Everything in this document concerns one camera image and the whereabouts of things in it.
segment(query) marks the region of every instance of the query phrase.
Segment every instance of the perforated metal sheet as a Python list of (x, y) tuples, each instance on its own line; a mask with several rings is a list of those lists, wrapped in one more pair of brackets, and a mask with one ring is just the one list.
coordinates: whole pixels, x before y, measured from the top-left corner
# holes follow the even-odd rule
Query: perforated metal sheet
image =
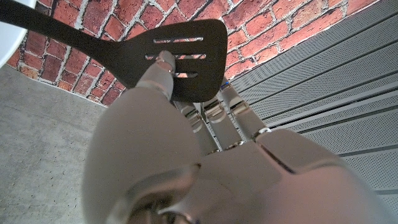
[(320, 75), (347, 63), (361, 55), (398, 40), (398, 29), (391, 27), (398, 24), (398, 16), (394, 16), (378, 26), (367, 29), (358, 35), (343, 41), (306, 61), (271, 77), (262, 83), (240, 93), (248, 103), (257, 102), (275, 92), (282, 91), (292, 85)]
[(390, 208), (391, 212), (398, 219), (398, 194), (379, 195), (381, 200)]
[(373, 190), (398, 189), (398, 149), (342, 157)]
[(233, 80), (232, 84), (237, 91), (243, 91), (265, 78), (273, 76), (306, 58), (331, 47), (347, 37), (361, 32), (366, 27), (382, 21), (384, 18), (398, 11), (396, 0), (382, 1), (376, 3), (371, 9), (366, 9), (355, 14), (350, 19), (345, 19), (330, 29), (302, 42), (288, 52), (272, 59), (271, 61), (252, 70), (248, 74)]
[(338, 93), (345, 88), (398, 71), (398, 43), (326, 72), (307, 82), (251, 105), (260, 118), (283, 113), (303, 103)]
[(329, 96), (328, 98), (318, 100), (316, 102), (298, 107), (296, 109), (288, 110), (285, 113), (281, 113), (276, 116), (272, 116), (270, 118), (264, 119), (263, 122), (268, 124), (269, 126), (277, 126), (280, 123), (285, 123), (290, 120), (299, 118), (299, 117), (297, 117), (297, 115), (300, 113), (304, 113), (306, 111), (310, 111), (310, 110), (319, 108), (321, 106), (331, 104), (332, 102), (342, 100), (342, 99), (345, 99), (345, 98), (348, 98), (348, 97), (351, 97), (351, 96), (354, 96), (357, 94), (361, 94), (366, 91), (373, 90), (373, 89), (376, 89), (376, 88), (379, 88), (379, 87), (382, 87), (384, 85), (388, 85), (388, 84), (391, 84), (394, 82), (398, 82), (398, 73), (393, 74), (388, 77), (385, 77), (385, 78), (378, 79), (376, 81), (373, 81), (373, 82), (370, 82), (370, 83), (367, 83), (367, 84), (364, 84), (361, 86), (358, 86), (356, 88), (352, 88), (352, 89), (344, 91), (342, 93), (339, 93), (339, 94), (336, 94), (333, 96)]
[(398, 110), (302, 134), (335, 154), (398, 144)]
[(397, 105), (398, 105), (398, 91), (394, 91), (392, 93), (386, 93), (384, 95), (375, 98), (364, 100), (359, 103), (354, 103), (352, 105), (348, 105), (325, 113), (328, 115), (320, 114), (317, 115), (317, 118), (311, 117), (307, 119), (308, 121), (301, 120), (298, 121), (298, 124), (290, 123), (287, 124), (286, 126), (282, 126), (281, 128), (286, 128), (292, 131), (300, 132), (308, 130), (310, 128), (316, 128), (326, 124), (341, 121), (343, 119), (352, 118), (354, 116), (359, 116), (365, 113), (370, 113), (373, 111), (378, 111), (384, 108), (397, 106)]

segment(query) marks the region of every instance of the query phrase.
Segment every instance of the gray floor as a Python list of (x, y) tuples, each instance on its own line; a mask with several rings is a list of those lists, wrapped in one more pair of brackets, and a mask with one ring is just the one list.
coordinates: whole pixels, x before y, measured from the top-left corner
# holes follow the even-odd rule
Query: gray floor
[(85, 152), (104, 110), (0, 69), (0, 223), (82, 223)]

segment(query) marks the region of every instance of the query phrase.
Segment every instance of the gray metal wall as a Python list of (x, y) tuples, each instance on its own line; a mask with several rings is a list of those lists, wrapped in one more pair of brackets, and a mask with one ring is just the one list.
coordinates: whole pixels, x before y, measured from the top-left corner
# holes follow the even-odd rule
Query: gray metal wall
[(338, 154), (398, 216), (398, 1), (381, 1), (232, 81), (272, 129)]
[(83, 223), (84, 158), (104, 109), (0, 69), (0, 223)]

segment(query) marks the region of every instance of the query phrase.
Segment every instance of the silver metal part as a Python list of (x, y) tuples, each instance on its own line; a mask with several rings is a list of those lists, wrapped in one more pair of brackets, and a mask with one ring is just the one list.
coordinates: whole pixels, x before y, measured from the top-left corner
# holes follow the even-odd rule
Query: silver metal part
[(274, 131), (200, 164), (189, 193), (160, 212), (207, 224), (397, 223), (340, 158), (291, 131)]
[(209, 129), (199, 111), (193, 103), (174, 102), (178, 110), (189, 120), (193, 132), (198, 139), (202, 154), (209, 155), (218, 151), (217, 143), (211, 135)]
[(201, 106), (220, 143), (221, 150), (228, 150), (243, 143), (242, 137), (216, 97), (202, 103)]
[(136, 87), (151, 88), (161, 92), (168, 100), (173, 92), (174, 56), (164, 50), (138, 81)]
[(147, 217), (142, 210), (155, 210), (179, 202), (197, 179), (198, 164), (150, 176), (131, 187), (119, 198), (109, 214), (107, 224), (124, 224), (131, 216)]
[(225, 78), (223, 83), (220, 90), (221, 96), (244, 137), (254, 139), (260, 133), (270, 131)]

